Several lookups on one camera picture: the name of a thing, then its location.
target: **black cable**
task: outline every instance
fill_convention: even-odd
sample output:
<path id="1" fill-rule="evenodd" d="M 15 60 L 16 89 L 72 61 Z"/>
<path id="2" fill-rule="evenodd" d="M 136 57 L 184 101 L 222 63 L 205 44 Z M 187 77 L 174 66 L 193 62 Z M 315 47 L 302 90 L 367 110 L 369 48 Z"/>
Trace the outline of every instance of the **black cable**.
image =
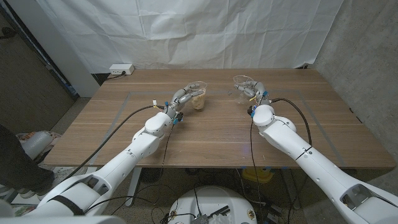
<path id="1" fill-rule="evenodd" d="M 305 118 L 304 114 L 301 112 L 300 108 L 298 108 L 293 102 L 291 102 L 290 100 L 285 99 L 285 98 L 276 98 L 276 99 L 270 100 L 270 102 L 271 103 L 275 103 L 275 102 L 278 102 L 278 101 L 281 101 L 281 100 L 288 102 L 290 105 L 292 105 L 298 111 L 298 113 L 300 113 L 300 116 L 304 120 L 305 128 L 307 129 L 308 143 L 312 146 L 312 138 L 311 138 L 310 126 L 308 125 L 307 119 Z M 291 213 L 291 211 L 293 209 L 294 203 L 296 202 L 296 200 L 298 199 L 301 191 L 303 190 L 307 179 L 308 179 L 308 176 L 305 177 L 303 185 L 301 186 L 300 190 L 297 192 L 297 195 L 295 196 L 295 198 L 293 199 L 292 203 L 290 204 L 289 212 L 287 214 L 287 223 L 288 224 L 290 223 L 290 213 Z"/>
<path id="2" fill-rule="evenodd" d="M 271 103 L 275 103 L 275 102 L 278 102 L 278 101 L 280 101 L 280 100 L 286 101 L 286 102 L 290 103 L 290 105 L 292 105 L 292 106 L 298 111 L 298 113 L 300 113 L 301 117 L 302 117 L 303 120 L 304 120 L 305 128 L 307 129 L 308 143 L 312 146 L 312 139 L 311 139 L 310 126 L 308 125 L 307 119 L 305 119 L 305 116 L 304 116 L 304 114 L 301 112 L 300 108 L 298 108 L 293 102 L 291 102 L 290 100 L 285 99 L 285 98 L 276 98 L 276 99 L 273 99 L 273 100 L 271 100 Z"/>
<path id="3" fill-rule="evenodd" d="M 168 187 L 168 188 L 174 193 L 174 195 L 177 196 L 177 193 L 176 193 L 170 186 L 168 186 L 168 185 L 165 185 L 165 184 L 152 184 L 152 185 L 148 185 L 148 186 L 144 187 L 143 189 L 140 189 L 140 190 L 139 190 L 135 195 L 133 195 L 133 196 L 128 196 L 128 195 L 127 195 L 127 196 L 119 196 L 119 197 L 113 197 L 113 198 L 109 198 L 109 199 L 100 201 L 100 202 L 96 203 L 95 205 L 92 205 L 91 207 L 87 208 L 87 210 L 85 211 L 85 213 L 87 213 L 88 211 L 90 211 L 90 210 L 93 209 L 94 207 L 96 207 L 96 206 L 98 206 L 98 205 L 101 205 L 102 203 L 108 202 L 108 201 L 110 201 L 110 200 L 120 199 L 120 198 L 127 198 L 127 200 L 126 200 L 125 202 L 123 202 L 122 205 L 124 205 L 124 203 L 126 203 L 130 198 L 141 199 L 141 200 L 144 200 L 145 202 L 150 203 L 151 205 L 155 205 L 156 202 L 151 202 L 151 201 L 148 200 L 148 199 L 140 198 L 140 197 L 138 197 L 138 194 L 139 194 L 140 192 L 142 192 L 143 190 L 149 188 L 149 187 L 155 187 L 155 186 L 158 186 L 158 185 L 161 185 L 161 186 L 164 186 L 164 187 Z M 119 210 L 119 208 L 121 208 L 121 206 L 118 207 L 118 208 L 112 213 L 112 215 L 113 215 L 117 210 Z"/>
<path id="4" fill-rule="evenodd" d="M 303 183 L 303 185 L 301 186 L 300 190 L 297 192 L 296 196 L 294 197 L 293 202 L 290 204 L 289 212 L 288 212 L 288 214 L 287 214 L 287 224 L 290 223 L 290 212 L 292 211 L 292 208 L 293 208 L 293 206 L 294 206 L 294 203 L 295 203 L 296 200 L 299 198 L 299 195 L 300 195 L 301 191 L 303 190 L 303 188 L 304 188 L 304 186 L 305 186 L 305 183 L 307 182 L 307 179 L 308 179 L 308 176 L 306 176 L 306 177 L 304 178 L 304 183 Z"/>
<path id="5" fill-rule="evenodd" d="M 251 132 L 253 129 L 253 120 L 251 121 L 251 125 L 250 125 L 250 151 L 251 151 L 251 159 L 253 161 L 253 166 L 254 166 L 254 171 L 256 173 L 256 179 L 257 179 L 257 192 L 259 194 L 259 202 L 260 202 L 260 216 L 262 219 L 262 209 L 261 209 L 261 194 L 260 194 L 260 182 L 259 182 L 259 176 L 257 174 L 257 169 L 256 169 L 256 163 L 254 162 L 254 156 L 253 156 L 253 141 L 252 141 L 252 137 L 251 137 Z"/>
<path id="6" fill-rule="evenodd" d="M 115 77 L 112 77 L 112 78 L 106 78 L 106 80 L 111 80 L 111 79 L 114 79 L 114 78 L 119 78 L 119 77 L 122 77 L 122 76 L 126 76 L 126 71 L 123 71 L 123 72 L 122 72 L 122 74 L 120 74 L 120 75 L 116 75 Z"/>
<path id="7" fill-rule="evenodd" d="M 144 200 L 144 201 L 146 201 L 146 202 L 148 202 L 148 203 L 152 203 L 150 200 L 144 199 L 144 198 L 140 198 L 140 197 L 138 197 L 137 195 L 133 195 L 133 196 L 119 196 L 119 197 L 109 198 L 109 199 L 100 201 L 100 202 L 96 203 L 95 205 L 92 205 L 91 207 L 89 207 L 89 208 L 86 209 L 85 214 L 86 214 L 88 211 L 90 211 L 91 209 L 95 208 L 96 206 L 101 205 L 102 203 L 108 202 L 108 201 L 110 201 L 110 200 L 115 200 L 115 199 L 119 199 L 119 198 L 126 198 L 126 197 L 127 197 L 128 199 L 130 199 L 130 198 L 135 198 L 135 199 Z"/>
<path id="8" fill-rule="evenodd" d="M 172 134 L 173 128 L 174 128 L 174 124 L 173 124 L 173 126 L 172 126 L 172 129 L 170 130 L 170 134 L 169 134 L 169 136 L 168 136 L 168 138 L 167 138 L 166 147 L 165 147 L 165 150 L 164 150 L 163 163 L 162 163 L 162 168 L 161 168 L 161 170 L 160 170 L 160 176 L 159 176 L 159 184 L 157 184 L 157 185 L 159 186 L 159 188 L 158 188 L 158 194 L 157 194 L 157 199 L 156 199 L 156 201 L 153 203 L 154 205 L 156 205 L 157 202 L 158 202 L 159 199 L 160 199 L 160 187 L 161 187 L 161 186 L 166 186 L 166 187 L 168 187 L 170 190 L 173 191 L 174 195 L 177 197 L 177 193 L 175 193 L 175 191 L 174 191 L 171 187 L 169 187 L 168 185 L 164 185 L 164 184 L 161 184 L 161 183 L 160 183 L 160 179 L 161 179 L 162 173 L 163 173 L 164 160 L 165 160 L 166 152 L 167 152 L 167 145 L 169 145 L 169 139 L 170 139 L 170 136 L 171 136 L 171 134 Z M 146 188 L 148 188 L 148 187 L 150 187 L 150 186 L 156 186 L 156 185 L 154 184 L 154 185 L 149 185 L 149 186 L 147 186 L 147 187 L 144 187 L 143 189 L 139 190 L 139 191 L 136 193 L 136 195 L 138 195 L 139 192 L 141 192 L 142 190 L 144 190 L 144 189 L 146 189 Z M 113 213 L 112 213 L 111 215 L 113 215 L 115 212 L 117 212 L 128 200 L 129 200 L 129 198 L 128 198 L 125 202 L 123 202 L 117 209 L 115 209 L 115 211 L 113 211 Z"/>
<path id="9" fill-rule="evenodd" d="M 184 214 L 177 214 L 177 215 L 169 215 L 169 216 L 166 216 L 166 217 L 164 217 L 161 221 L 160 221 L 160 223 L 161 224 L 167 224 L 167 223 L 169 223 L 169 218 L 172 218 L 172 217 L 176 217 L 176 216 L 181 216 L 181 215 L 191 215 L 191 216 L 193 216 L 194 218 L 197 218 L 194 214 L 192 214 L 192 213 L 184 213 Z"/>
<path id="10" fill-rule="evenodd" d="M 163 213 L 163 216 L 165 216 L 164 215 L 164 212 L 163 212 L 163 210 L 161 209 L 161 208 L 159 208 L 159 207 L 154 207 L 151 211 L 150 211 L 150 218 L 152 219 L 152 223 L 154 223 L 154 224 L 156 224 L 155 223 L 155 221 L 154 221 L 154 210 L 156 209 L 156 208 L 158 208 L 160 211 L 162 211 L 162 213 Z"/>
<path id="11" fill-rule="evenodd" d="M 198 182 L 196 182 L 196 183 L 193 185 L 193 191 L 194 191 L 194 193 L 195 193 L 195 198 L 196 198 L 196 200 L 197 200 L 199 215 L 201 215 L 201 211 L 200 211 L 200 208 L 199 208 L 199 202 L 198 202 L 197 190 L 195 189 L 195 186 L 196 186 L 197 183 L 198 183 Z"/>
<path id="12" fill-rule="evenodd" d="M 119 126 L 117 126 L 113 132 L 105 139 L 105 141 L 103 141 L 101 143 L 101 145 L 99 145 L 99 147 L 84 161 L 82 162 L 71 174 L 69 174 L 67 176 L 67 178 L 65 178 L 64 180 L 67 180 L 69 177 L 73 176 L 74 174 L 76 174 L 76 172 L 78 172 L 78 170 L 80 170 L 97 152 L 100 151 L 100 149 L 108 142 L 108 140 L 113 136 L 113 134 L 134 114 L 136 114 L 137 112 L 140 112 L 144 109 L 148 109 L 148 108 L 153 108 L 154 106 L 145 106 L 141 109 L 138 109 L 134 112 L 132 112 L 126 119 L 124 119 L 124 121 L 122 121 Z"/>

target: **electrical outlet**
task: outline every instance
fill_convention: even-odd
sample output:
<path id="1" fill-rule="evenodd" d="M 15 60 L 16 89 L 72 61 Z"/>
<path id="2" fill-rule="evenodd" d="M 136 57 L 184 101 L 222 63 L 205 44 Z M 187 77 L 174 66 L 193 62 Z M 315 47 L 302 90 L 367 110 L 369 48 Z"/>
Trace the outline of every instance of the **electrical outlet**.
<path id="1" fill-rule="evenodd" d="M 131 75 L 134 71 L 132 64 L 113 64 L 109 70 L 112 75 L 121 75 L 122 72 L 126 72 L 126 75 Z"/>

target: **person's leg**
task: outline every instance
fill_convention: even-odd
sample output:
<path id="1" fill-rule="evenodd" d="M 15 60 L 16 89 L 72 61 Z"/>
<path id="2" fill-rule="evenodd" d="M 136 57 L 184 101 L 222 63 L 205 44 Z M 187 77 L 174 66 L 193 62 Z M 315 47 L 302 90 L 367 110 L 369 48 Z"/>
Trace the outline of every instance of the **person's leg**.
<path id="1" fill-rule="evenodd" d="M 0 124 L 0 184 L 16 190 L 43 192 L 51 188 L 54 173 L 39 168 L 18 138 Z"/>

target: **white curtain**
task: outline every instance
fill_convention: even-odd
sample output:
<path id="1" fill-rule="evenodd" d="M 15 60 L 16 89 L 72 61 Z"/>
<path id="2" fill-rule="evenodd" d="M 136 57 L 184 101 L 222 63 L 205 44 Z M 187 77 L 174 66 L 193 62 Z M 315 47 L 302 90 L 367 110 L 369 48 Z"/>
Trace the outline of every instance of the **white curtain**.
<path id="1" fill-rule="evenodd" d="M 313 63 L 343 0 L 37 0 L 91 73 Z"/>

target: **clear plastic cup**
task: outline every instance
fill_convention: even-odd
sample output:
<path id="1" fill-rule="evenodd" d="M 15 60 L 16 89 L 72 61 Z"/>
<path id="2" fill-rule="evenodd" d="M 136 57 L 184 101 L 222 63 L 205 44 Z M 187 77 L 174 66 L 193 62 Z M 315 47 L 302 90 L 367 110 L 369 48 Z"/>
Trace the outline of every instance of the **clear plastic cup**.
<path id="1" fill-rule="evenodd" d="M 243 86 L 246 82 L 253 81 L 252 78 L 245 75 L 236 75 L 234 78 L 235 85 Z M 245 104 L 249 102 L 249 97 L 246 96 L 242 91 L 236 90 L 239 94 L 237 98 L 235 98 L 235 102 L 239 104 Z"/>
<path id="2" fill-rule="evenodd" d="M 195 110 L 203 109 L 205 106 L 205 96 L 207 83 L 205 82 L 192 82 L 188 84 L 189 89 L 192 91 L 203 90 L 203 93 L 198 96 L 194 96 L 191 99 L 192 108 Z"/>

